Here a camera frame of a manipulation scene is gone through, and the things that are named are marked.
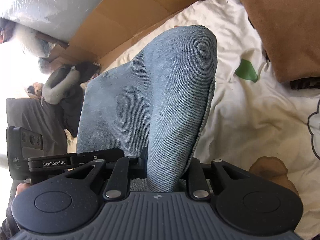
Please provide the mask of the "person left hand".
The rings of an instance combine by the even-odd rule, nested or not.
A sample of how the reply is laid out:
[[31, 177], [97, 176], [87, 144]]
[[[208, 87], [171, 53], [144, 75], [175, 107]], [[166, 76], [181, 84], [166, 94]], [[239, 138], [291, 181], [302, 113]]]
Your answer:
[[15, 196], [19, 195], [21, 192], [23, 192], [24, 190], [26, 190], [29, 187], [31, 187], [31, 184], [29, 184], [29, 183], [20, 183], [20, 184], [18, 184]]

